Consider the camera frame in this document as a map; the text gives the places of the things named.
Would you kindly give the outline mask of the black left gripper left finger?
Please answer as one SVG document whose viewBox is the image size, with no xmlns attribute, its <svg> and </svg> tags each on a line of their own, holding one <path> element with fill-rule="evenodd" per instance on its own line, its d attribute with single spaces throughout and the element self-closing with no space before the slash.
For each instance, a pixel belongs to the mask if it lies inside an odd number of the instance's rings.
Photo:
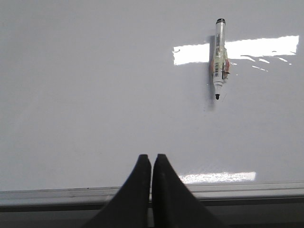
<svg viewBox="0 0 304 228">
<path fill-rule="evenodd" d="M 123 186 L 84 228 L 146 228 L 150 197 L 151 163 L 141 154 Z"/>
</svg>

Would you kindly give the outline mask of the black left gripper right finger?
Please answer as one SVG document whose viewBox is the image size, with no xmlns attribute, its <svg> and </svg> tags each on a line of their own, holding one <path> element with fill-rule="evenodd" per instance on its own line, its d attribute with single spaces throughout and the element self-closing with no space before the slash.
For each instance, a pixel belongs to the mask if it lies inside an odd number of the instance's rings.
<svg viewBox="0 0 304 228">
<path fill-rule="evenodd" d="M 165 154 L 158 154 L 152 177 L 152 209 L 157 228 L 227 228 L 183 184 Z"/>
</svg>

